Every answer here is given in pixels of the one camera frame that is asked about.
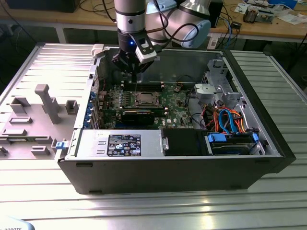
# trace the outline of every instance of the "power cable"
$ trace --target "power cable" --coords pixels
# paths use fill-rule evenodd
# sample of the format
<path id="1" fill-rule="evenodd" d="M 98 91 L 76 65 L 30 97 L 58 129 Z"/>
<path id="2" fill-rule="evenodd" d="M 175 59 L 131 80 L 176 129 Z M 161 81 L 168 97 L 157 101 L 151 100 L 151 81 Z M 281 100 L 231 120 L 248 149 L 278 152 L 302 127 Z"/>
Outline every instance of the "power cable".
<path id="1" fill-rule="evenodd" d="M 37 43 L 37 41 L 23 28 L 23 26 L 22 25 L 20 25 L 20 23 L 18 22 L 18 21 L 16 21 L 14 18 L 13 18 L 13 16 L 11 16 L 11 14 L 6 10 L 6 8 L 4 7 L 4 5 L 3 5 L 3 2 L 0 0 L 0 4 L 1 4 L 1 6 L 2 6 L 2 8 L 4 9 L 4 11 L 7 13 L 7 15 L 14 21 L 14 22 L 16 22 L 16 24 L 18 24 L 21 28 L 22 28 L 22 30 L 33 40 L 33 42 L 34 43 Z"/>

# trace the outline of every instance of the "table leg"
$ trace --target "table leg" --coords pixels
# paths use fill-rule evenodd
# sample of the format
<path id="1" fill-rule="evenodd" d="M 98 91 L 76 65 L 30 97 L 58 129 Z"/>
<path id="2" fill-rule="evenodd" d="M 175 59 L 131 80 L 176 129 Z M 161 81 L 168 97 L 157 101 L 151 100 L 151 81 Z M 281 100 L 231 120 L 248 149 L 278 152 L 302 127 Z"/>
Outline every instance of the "table leg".
<path id="1" fill-rule="evenodd" d="M 210 37 L 207 49 L 215 49 L 217 42 L 222 34 L 220 33 L 209 33 L 208 37 Z"/>
<path id="2" fill-rule="evenodd" d="M 57 26 L 55 27 L 57 34 L 58 34 L 58 38 L 59 38 L 59 42 L 60 43 L 67 43 L 67 38 L 66 35 L 64 33 L 64 28 L 61 26 Z"/>

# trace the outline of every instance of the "black cable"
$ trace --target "black cable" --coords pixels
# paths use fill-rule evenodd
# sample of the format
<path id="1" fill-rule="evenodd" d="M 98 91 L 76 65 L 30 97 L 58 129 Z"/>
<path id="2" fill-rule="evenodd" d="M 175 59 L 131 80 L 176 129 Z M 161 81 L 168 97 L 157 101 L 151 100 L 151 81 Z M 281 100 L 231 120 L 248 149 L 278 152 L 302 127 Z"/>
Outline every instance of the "black cable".
<path id="1" fill-rule="evenodd" d="M 306 33 L 304 39 L 302 40 L 301 44 L 298 46 L 294 58 L 291 59 L 289 65 L 288 65 L 288 68 L 287 68 L 287 72 L 288 73 L 296 65 L 296 63 L 298 62 L 299 58 L 307 51 L 307 44 L 304 44 L 304 41 L 306 40 L 306 38 L 307 38 L 307 33 Z"/>
<path id="2" fill-rule="evenodd" d="M 11 46 L 12 47 L 15 47 L 15 50 L 16 50 L 16 47 L 17 48 L 19 48 L 19 49 L 22 49 L 22 50 L 24 50 L 24 51 L 26 51 L 27 52 L 27 56 L 30 54 L 30 51 L 28 51 L 27 49 L 25 49 L 25 48 L 23 48 L 22 46 L 18 46 L 18 45 L 16 45 L 16 44 L 14 44 L 12 41 L 11 41 L 11 38 L 13 37 L 13 35 L 12 36 L 7 36 L 6 35 L 6 33 L 0 28 L 0 30 L 1 30 L 1 32 L 3 33 L 3 35 L 5 36 L 5 39 L 9 39 L 9 41 L 10 41 L 10 44 L 11 44 Z"/>
<path id="3" fill-rule="evenodd" d="M 195 34 L 195 36 L 193 36 L 192 38 L 190 39 L 187 39 L 187 40 L 179 40 L 179 39 L 175 39 L 174 37 L 176 36 L 176 34 L 185 26 L 188 26 L 188 25 L 191 25 L 191 26 L 194 26 L 197 30 L 197 33 Z M 189 41 L 192 41 L 199 33 L 199 29 L 198 27 L 193 24 L 193 23 L 186 23 L 186 24 L 183 24 L 182 26 L 180 26 L 178 29 L 176 29 L 176 31 L 173 33 L 173 35 L 170 36 L 169 40 L 166 42 L 166 44 L 164 45 L 164 48 L 167 47 L 167 45 L 174 39 L 176 41 L 179 41 L 179 42 L 189 42 Z"/>
<path id="4" fill-rule="evenodd" d="M 116 22 L 116 19 L 112 18 L 111 15 L 109 14 L 109 11 L 108 9 L 106 8 L 106 3 L 105 3 L 105 0 L 102 0 L 102 4 L 104 5 L 104 8 L 105 8 L 105 11 L 106 11 L 106 14 L 107 16 L 109 17 L 109 19 L 112 21 L 112 22 Z"/>
<path id="5" fill-rule="evenodd" d="M 19 22 L 17 22 L 14 18 L 13 18 L 13 16 L 11 16 L 11 14 L 6 10 L 6 8 L 4 7 L 4 5 L 3 5 L 3 3 L 2 3 L 2 1 L 0 0 L 0 4 L 1 4 L 1 6 L 2 6 L 2 8 L 4 9 L 4 11 L 7 13 L 7 15 L 14 21 L 14 22 L 16 22 L 21 28 L 22 28 L 22 30 L 35 42 L 35 43 L 37 43 L 37 41 L 23 28 L 23 26 L 22 25 L 20 25 L 19 24 Z"/>
<path id="6" fill-rule="evenodd" d="M 189 116 L 191 117 L 191 119 L 192 119 L 193 121 L 195 121 L 202 129 L 206 129 L 206 127 L 205 127 L 203 124 L 201 124 L 200 122 L 198 122 L 198 121 L 193 117 L 193 115 L 195 115 L 195 114 L 191 115 L 191 113 L 190 113 L 189 102 L 190 102 L 190 98 L 191 98 L 193 89 L 194 89 L 194 87 L 191 89 L 191 92 L 190 92 L 190 94 L 189 94 L 189 98 L 188 98 L 188 101 L 187 101 L 187 111 L 188 111 L 188 115 L 189 115 Z"/>
<path id="7" fill-rule="evenodd" d="M 195 25 L 195 24 L 192 24 L 192 23 L 186 23 L 186 24 L 183 24 L 181 25 L 179 28 L 176 29 L 176 31 L 173 33 L 173 35 L 171 35 L 168 31 L 167 31 L 167 27 L 168 27 L 168 18 L 161 12 L 160 10 L 160 7 L 159 7 L 159 4 L 157 2 L 157 0 L 153 0 L 154 2 L 154 5 L 155 7 L 157 8 L 158 12 L 159 12 L 159 15 L 160 15 L 160 20 L 161 20 L 161 24 L 162 24 L 162 27 L 163 29 L 165 30 L 165 33 L 170 37 L 169 40 L 166 42 L 166 45 L 164 45 L 164 47 L 166 47 L 172 40 L 175 40 L 175 41 L 178 41 L 178 42 L 189 42 L 189 41 L 192 41 L 193 39 L 195 39 L 199 33 L 199 28 Z M 191 25 L 191 26 L 194 26 L 197 30 L 196 34 L 190 38 L 190 39 L 187 39 L 187 40 L 180 40 L 180 39 L 177 39 L 175 38 L 176 34 L 185 26 L 188 26 L 188 25 Z"/>
<path id="8" fill-rule="evenodd" d="M 304 39 L 302 40 L 301 44 L 299 44 L 299 46 L 298 46 L 297 50 L 299 50 L 299 49 L 300 49 L 300 47 L 302 46 L 302 44 L 303 44 L 303 43 L 304 43 L 304 41 L 306 40 L 306 37 L 307 37 L 307 33 L 305 34 L 305 37 L 304 37 Z"/>
<path id="9" fill-rule="evenodd" d="M 88 1 L 88 0 L 83 0 L 82 2 L 80 2 L 79 7 L 80 7 L 81 10 L 84 10 L 84 11 L 87 11 L 87 12 L 94 12 L 94 13 L 106 11 L 106 10 L 88 10 L 88 9 L 85 9 L 85 8 L 82 7 L 82 4 L 85 3 L 86 1 Z"/>
<path id="10" fill-rule="evenodd" d="M 179 82 L 179 80 L 180 80 L 181 78 L 183 78 L 183 77 L 188 77 L 188 78 L 192 79 L 192 80 L 195 82 L 195 84 L 197 84 L 197 82 L 195 81 L 195 79 L 194 79 L 192 76 L 188 75 L 188 74 L 180 75 L 180 76 L 178 77 L 178 79 L 177 79 L 177 82 Z"/>

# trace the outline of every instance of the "wooden workbench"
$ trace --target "wooden workbench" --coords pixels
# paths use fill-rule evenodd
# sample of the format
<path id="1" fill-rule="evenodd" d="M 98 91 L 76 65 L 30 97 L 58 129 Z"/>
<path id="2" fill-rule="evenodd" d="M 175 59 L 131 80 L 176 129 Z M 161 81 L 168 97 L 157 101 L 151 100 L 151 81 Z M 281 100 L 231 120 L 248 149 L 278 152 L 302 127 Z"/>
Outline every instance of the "wooden workbench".
<path id="1" fill-rule="evenodd" d="M 255 40 L 271 40 L 271 41 L 289 41 L 299 42 L 304 38 L 307 32 L 307 25 L 300 23 L 292 25 L 278 18 L 273 20 L 272 24 L 254 23 L 249 24 L 243 22 L 243 14 L 235 13 L 235 6 L 241 2 L 240 0 L 225 0 L 228 13 L 234 21 L 242 23 L 239 38 L 255 39 Z M 83 8 L 92 10 L 92 5 L 101 3 L 100 0 L 88 0 L 83 4 Z M 65 34 L 63 28 L 80 28 L 80 29 L 96 29 L 96 30 L 116 30 L 115 24 L 106 16 L 98 15 L 93 12 L 87 12 L 77 8 L 74 13 L 61 13 L 53 11 L 33 11 L 33 10 L 11 10 L 6 5 L 9 13 L 21 24 L 51 26 L 56 28 L 60 42 L 65 43 Z M 112 3 L 107 5 L 108 8 L 113 7 Z M 307 6 L 298 4 L 295 8 L 297 11 L 307 11 Z M 110 14 L 115 17 L 114 9 Z M 0 23 L 9 24 L 13 21 L 0 7 Z M 223 33 L 227 33 L 227 28 L 222 20 L 219 20 L 216 28 L 210 31 L 211 37 L 221 37 Z"/>

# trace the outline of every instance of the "robotic arm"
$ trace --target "robotic arm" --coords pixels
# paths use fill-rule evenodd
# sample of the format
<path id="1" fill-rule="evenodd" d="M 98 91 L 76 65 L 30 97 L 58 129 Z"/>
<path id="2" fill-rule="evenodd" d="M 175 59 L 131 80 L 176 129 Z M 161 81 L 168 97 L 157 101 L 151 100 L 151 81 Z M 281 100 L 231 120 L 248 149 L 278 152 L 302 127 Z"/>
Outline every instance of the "robotic arm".
<path id="1" fill-rule="evenodd" d="M 211 27 L 210 2 L 187 0 L 177 6 L 174 0 L 152 0 L 146 11 L 145 0 L 114 0 L 119 52 L 112 62 L 136 82 L 136 75 L 170 41 L 186 48 L 199 47 Z"/>

